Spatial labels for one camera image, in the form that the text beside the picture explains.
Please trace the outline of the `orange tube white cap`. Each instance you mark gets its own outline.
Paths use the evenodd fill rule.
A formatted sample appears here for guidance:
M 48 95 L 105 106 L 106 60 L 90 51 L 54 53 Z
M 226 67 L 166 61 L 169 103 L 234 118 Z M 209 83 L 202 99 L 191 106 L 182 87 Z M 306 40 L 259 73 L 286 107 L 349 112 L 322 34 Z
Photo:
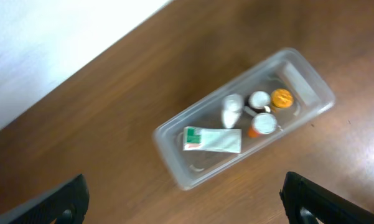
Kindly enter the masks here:
M 251 128 L 248 130 L 250 138 L 257 138 L 260 135 L 267 135 L 275 132 L 278 127 L 276 117 L 270 113 L 259 113 L 251 122 Z

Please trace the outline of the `small jar gold lid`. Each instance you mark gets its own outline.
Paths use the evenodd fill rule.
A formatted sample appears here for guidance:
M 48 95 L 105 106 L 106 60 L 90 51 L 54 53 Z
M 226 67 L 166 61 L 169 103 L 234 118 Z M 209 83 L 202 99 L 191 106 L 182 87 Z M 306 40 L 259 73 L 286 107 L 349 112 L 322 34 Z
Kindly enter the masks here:
M 277 109 L 287 109 L 290 108 L 294 103 L 294 97 L 292 93 L 287 89 L 276 89 L 271 95 L 271 108 L 273 110 Z

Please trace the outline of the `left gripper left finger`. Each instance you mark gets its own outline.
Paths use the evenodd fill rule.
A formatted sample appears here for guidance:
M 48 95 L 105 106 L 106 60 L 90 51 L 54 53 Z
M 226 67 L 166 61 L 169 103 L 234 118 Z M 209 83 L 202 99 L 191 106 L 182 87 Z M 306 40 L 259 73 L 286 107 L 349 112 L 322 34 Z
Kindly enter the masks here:
M 81 224 L 88 211 L 90 194 L 80 174 L 42 195 L 0 215 L 0 224 Z

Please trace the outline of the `white green medicine box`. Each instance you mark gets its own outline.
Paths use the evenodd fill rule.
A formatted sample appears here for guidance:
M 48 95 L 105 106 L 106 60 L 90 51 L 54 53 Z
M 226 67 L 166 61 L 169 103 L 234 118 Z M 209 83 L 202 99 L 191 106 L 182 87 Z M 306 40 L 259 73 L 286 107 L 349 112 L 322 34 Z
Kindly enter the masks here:
M 241 152 L 241 130 L 185 127 L 183 150 L 239 154 Z

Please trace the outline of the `white spray bottle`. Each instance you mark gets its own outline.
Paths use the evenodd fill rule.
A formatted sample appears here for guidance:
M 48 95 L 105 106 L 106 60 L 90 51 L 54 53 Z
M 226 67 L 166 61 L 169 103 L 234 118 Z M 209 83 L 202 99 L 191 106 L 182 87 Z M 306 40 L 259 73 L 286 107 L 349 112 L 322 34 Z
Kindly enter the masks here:
M 222 124 L 224 128 L 233 128 L 241 117 L 244 101 L 241 95 L 231 94 L 222 101 Z

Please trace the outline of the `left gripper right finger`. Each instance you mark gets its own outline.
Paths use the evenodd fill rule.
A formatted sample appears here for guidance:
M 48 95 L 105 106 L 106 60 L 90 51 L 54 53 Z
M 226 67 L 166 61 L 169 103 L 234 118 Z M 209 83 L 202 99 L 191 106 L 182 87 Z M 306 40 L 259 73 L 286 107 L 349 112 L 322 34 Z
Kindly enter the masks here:
M 289 171 L 280 198 L 290 224 L 374 223 L 374 214 Z

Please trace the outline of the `dark bottle white cap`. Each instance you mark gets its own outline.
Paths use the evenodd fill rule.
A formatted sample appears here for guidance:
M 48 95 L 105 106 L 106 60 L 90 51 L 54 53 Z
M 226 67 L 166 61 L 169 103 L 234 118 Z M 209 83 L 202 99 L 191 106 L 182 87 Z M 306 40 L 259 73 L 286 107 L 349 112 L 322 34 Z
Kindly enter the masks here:
M 270 95 L 264 91 L 255 91 L 245 98 L 244 111 L 251 116 L 258 113 L 270 113 Z

